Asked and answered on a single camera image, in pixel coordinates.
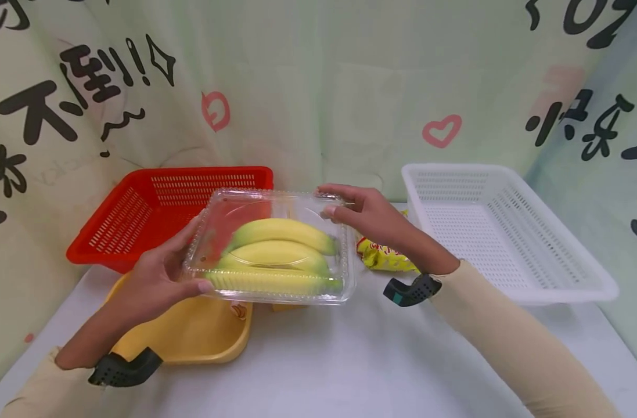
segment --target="right hand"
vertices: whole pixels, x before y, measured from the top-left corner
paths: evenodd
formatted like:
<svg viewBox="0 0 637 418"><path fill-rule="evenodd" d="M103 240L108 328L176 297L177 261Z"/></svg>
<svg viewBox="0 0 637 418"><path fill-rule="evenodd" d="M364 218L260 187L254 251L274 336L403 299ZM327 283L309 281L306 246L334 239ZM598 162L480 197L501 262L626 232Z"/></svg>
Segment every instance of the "right hand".
<svg viewBox="0 0 637 418"><path fill-rule="evenodd" d="M330 183L318 186L318 191L337 194L352 202L348 207L326 206L323 213L333 222L348 225L381 246L404 252L410 236L419 233L376 189Z"/></svg>

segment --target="black wrist device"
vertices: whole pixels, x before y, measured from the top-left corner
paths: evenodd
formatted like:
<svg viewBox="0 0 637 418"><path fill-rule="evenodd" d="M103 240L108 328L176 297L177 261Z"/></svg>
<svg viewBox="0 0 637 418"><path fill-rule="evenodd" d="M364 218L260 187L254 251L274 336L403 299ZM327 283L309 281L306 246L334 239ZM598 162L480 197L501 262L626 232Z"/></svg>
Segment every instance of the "black wrist device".
<svg viewBox="0 0 637 418"><path fill-rule="evenodd" d="M151 377L161 364L163 359L149 347L144 348L130 362L117 353L111 352L98 361L88 382L96 386L137 386L146 382L146 379Z"/></svg>
<svg viewBox="0 0 637 418"><path fill-rule="evenodd" d="M396 278L390 279L383 294L401 307L412 307L436 295L440 289L441 282L434 280L430 274L423 273L410 286Z"/></svg>

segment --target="banana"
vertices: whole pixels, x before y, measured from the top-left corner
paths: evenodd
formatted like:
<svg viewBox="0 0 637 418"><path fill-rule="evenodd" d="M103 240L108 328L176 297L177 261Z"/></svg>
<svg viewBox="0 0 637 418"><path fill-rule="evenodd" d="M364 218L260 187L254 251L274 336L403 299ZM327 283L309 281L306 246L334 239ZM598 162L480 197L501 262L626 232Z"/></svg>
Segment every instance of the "banana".
<svg viewBox="0 0 637 418"><path fill-rule="evenodd" d="M272 239L301 243L325 255L335 255L337 251L333 239L322 230L295 219L269 218L242 225L233 234L226 252Z"/></svg>
<svg viewBox="0 0 637 418"><path fill-rule="evenodd" d="M292 241L260 241L223 255L218 269L266 267L296 269L317 276L330 276L325 258L313 248Z"/></svg>
<svg viewBox="0 0 637 418"><path fill-rule="evenodd" d="M211 270L204 277L216 290L264 291L294 295L339 293L343 283L291 269L241 267L237 270Z"/></svg>

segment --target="white table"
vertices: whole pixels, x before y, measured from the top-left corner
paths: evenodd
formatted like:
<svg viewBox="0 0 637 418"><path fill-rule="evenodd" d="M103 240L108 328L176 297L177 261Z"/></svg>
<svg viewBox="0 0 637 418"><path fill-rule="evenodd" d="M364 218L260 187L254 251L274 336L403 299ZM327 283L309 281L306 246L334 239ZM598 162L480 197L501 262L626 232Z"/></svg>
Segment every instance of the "white table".
<svg viewBox="0 0 637 418"><path fill-rule="evenodd" d="M118 274L94 266L0 382L0 411L51 347L102 303ZM389 274L362 268L343 307L255 309L244 353L226 365L164 366L106 391L107 417L527 417L511 390L429 303L399 308ZM637 418L637 362L595 304L530 311Z"/></svg>

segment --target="beige sleeve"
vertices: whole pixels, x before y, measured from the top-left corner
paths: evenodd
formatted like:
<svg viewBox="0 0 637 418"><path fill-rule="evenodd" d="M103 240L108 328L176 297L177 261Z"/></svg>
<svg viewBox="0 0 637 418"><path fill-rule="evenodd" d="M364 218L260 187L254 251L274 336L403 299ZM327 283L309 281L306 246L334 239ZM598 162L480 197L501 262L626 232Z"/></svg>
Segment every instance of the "beige sleeve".
<svg viewBox="0 0 637 418"><path fill-rule="evenodd" d="M495 289L467 261L436 276L432 303L481 353L537 418L613 418L614 406L548 329Z"/></svg>
<svg viewBox="0 0 637 418"><path fill-rule="evenodd" d="M42 360L25 386L2 410L0 418L82 418L93 415L103 387L89 384L93 369L62 370L58 348Z"/></svg>

